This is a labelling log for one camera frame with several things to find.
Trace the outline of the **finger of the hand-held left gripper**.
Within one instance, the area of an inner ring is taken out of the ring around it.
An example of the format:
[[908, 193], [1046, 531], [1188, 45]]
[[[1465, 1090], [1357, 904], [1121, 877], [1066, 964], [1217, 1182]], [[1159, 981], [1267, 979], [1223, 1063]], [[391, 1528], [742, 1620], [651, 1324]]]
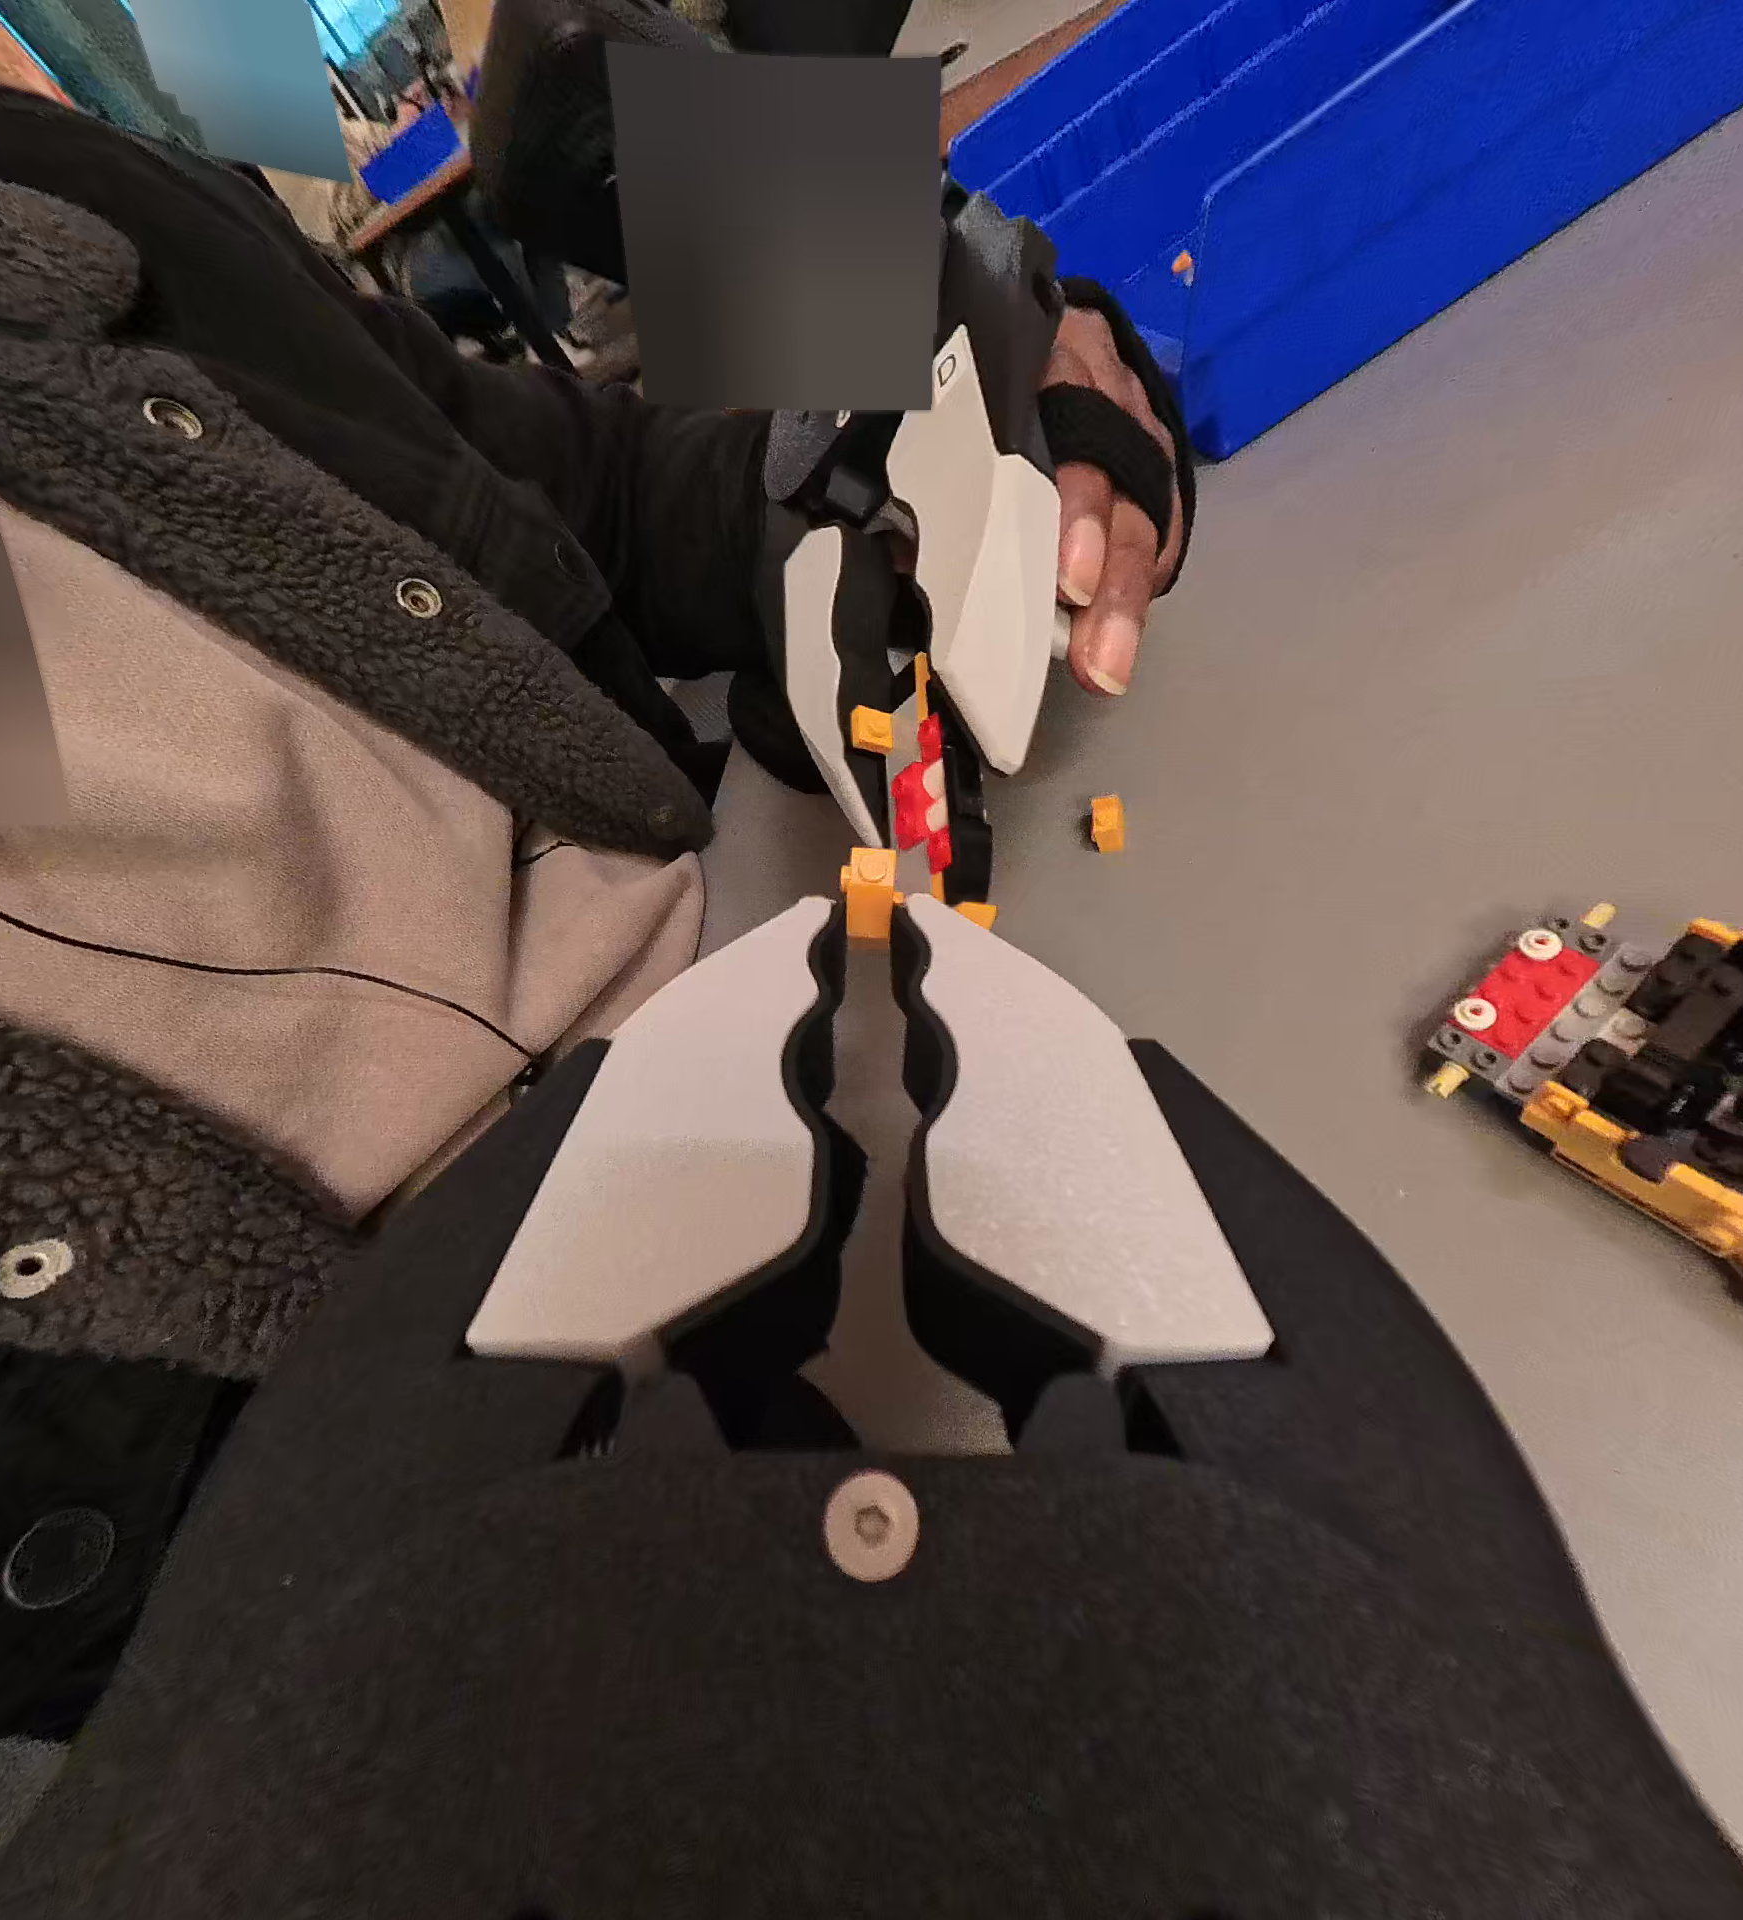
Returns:
[[883, 543], [808, 531], [784, 563], [783, 686], [796, 734], [857, 848], [891, 848], [885, 764], [898, 578]]
[[1047, 690], [1057, 494], [1026, 454], [997, 449], [964, 325], [934, 357], [931, 404], [894, 433], [885, 481], [915, 527], [931, 671], [983, 764], [1016, 775]]

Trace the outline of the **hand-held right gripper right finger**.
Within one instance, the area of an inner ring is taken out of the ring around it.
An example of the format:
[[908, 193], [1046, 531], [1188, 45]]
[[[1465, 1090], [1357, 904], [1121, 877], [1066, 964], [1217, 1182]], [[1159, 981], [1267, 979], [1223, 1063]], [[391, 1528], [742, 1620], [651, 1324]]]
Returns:
[[1267, 1360], [1273, 1330], [1124, 1030], [931, 898], [891, 918], [908, 1328], [1017, 1442], [1057, 1381]]

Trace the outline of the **wooden edge desk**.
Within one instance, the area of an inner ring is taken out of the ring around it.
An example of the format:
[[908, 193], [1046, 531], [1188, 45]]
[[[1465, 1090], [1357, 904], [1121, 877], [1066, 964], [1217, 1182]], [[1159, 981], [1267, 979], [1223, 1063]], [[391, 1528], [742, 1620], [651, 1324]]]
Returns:
[[346, 241], [346, 254], [374, 283], [391, 286], [384, 268], [384, 247], [399, 235], [416, 235], [444, 226], [465, 254], [484, 292], [498, 303], [522, 344], [548, 368], [575, 372], [575, 364], [560, 344], [560, 335], [546, 321], [535, 297], [522, 275], [514, 273], [479, 233], [468, 212], [468, 197], [475, 186], [473, 160], [468, 150], [454, 154], [429, 173], [418, 187], [390, 205], [378, 208]]

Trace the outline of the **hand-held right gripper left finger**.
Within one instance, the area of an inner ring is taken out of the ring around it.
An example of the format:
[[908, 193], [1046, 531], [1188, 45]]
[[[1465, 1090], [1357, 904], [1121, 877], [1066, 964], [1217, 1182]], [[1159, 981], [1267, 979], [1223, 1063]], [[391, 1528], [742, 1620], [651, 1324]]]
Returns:
[[692, 1381], [730, 1445], [799, 1420], [867, 1155], [832, 1115], [836, 900], [799, 900], [606, 1041], [465, 1330], [481, 1360]]

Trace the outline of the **orange lego car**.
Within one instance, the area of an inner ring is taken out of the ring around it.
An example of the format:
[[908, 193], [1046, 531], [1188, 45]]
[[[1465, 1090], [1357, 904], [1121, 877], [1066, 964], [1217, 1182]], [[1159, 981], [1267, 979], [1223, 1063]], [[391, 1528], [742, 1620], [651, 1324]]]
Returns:
[[1437, 1017], [1424, 1065], [1427, 1093], [1506, 1103], [1555, 1166], [1743, 1296], [1743, 928], [1639, 944], [1608, 902], [1541, 920]]

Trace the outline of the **beige sweatshirt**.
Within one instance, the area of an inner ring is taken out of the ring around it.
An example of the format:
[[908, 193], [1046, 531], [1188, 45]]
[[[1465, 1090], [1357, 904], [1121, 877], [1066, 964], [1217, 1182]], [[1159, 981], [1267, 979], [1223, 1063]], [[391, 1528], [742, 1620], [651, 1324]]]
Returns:
[[362, 1217], [473, 1138], [522, 1056], [696, 957], [698, 862], [526, 833], [438, 759], [0, 503], [67, 825], [0, 830], [0, 1019], [138, 1072]]

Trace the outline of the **black high-back chair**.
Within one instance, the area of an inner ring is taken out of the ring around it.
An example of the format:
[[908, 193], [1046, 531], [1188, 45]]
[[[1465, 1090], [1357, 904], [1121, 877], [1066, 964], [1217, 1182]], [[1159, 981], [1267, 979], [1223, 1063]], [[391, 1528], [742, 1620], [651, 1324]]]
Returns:
[[469, 153], [499, 232], [523, 251], [626, 286], [608, 48], [648, 12], [619, 2], [496, 2]]

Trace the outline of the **person's left hand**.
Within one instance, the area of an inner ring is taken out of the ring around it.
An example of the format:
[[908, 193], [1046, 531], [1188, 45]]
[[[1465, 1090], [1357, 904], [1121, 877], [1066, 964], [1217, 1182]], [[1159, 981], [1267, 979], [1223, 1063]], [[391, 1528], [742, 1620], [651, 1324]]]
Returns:
[[1173, 379], [1102, 286], [1071, 275], [1037, 393], [1057, 497], [1054, 594], [1078, 686], [1128, 694], [1151, 604], [1178, 580], [1194, 466]]

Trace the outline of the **dark grey fleece jacket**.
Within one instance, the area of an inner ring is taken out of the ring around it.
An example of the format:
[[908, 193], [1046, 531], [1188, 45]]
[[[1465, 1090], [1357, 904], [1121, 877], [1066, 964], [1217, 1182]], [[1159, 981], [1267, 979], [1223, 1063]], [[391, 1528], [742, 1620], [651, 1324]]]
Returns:
[[[696, 857], [698, 794], [558, 650], [177, 352], [110, 338], [137, 289], [138, 254], [112, 228], [0, 186], [0, 503], [499, 801], [517, 868], [529, 830]], [[522, 1056], [473, 1141], [528, 1066], [575, 1045], [533, 1054], [471, 1021]], [[384, 1201], [351, 1219], [181, 1097], [0, 1019], [0, 1349], [257, 1379]]]

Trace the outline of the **small blue bin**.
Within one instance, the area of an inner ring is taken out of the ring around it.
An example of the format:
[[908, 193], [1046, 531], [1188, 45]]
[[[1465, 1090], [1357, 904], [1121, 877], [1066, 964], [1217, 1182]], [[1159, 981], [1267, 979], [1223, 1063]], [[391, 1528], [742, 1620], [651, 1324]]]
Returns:
[[448, 105], [436, 102], [364, 160], [357, 178], [380, 205], [395, 205], [461, 157], [465, 143], [457, 121]]

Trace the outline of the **black red orange lego subassembly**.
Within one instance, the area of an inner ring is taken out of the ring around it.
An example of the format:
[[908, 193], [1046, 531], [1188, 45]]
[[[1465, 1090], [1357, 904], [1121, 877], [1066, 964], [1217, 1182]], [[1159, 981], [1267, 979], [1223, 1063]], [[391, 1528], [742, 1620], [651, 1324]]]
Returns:
[[887, 784], [887, 831], [882, 848], [923, 851], [931, 900], [991, 931], [994, 838], [987, 821], [979, 750], [920, 651], [910, 668], [918, 755]]

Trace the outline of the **blue plastic bin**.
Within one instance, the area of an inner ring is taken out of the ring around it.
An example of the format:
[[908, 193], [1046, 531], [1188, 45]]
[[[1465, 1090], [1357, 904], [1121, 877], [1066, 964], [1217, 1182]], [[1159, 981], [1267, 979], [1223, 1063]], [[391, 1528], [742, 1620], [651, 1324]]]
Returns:
[[1143, 2], [949, 169], [1116, 296], [1218, 463], [1740, 107], [1743, 2]]

